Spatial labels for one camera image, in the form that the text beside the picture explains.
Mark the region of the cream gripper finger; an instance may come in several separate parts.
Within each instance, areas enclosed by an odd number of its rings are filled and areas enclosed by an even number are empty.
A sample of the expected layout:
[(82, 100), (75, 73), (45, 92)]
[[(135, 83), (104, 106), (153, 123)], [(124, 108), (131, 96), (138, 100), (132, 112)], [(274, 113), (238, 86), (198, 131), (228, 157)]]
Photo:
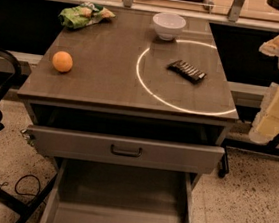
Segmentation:
[(249, 139), (254, 143), (266, 144), (279, 134), (279, 85), (270, 84), (260, 104)]
[(265, 41), (260, 48), (259, 52), (265, 54), (266, 56), (275, 56), (279, 57), (279, 35), (275, 36), (269, 41)]

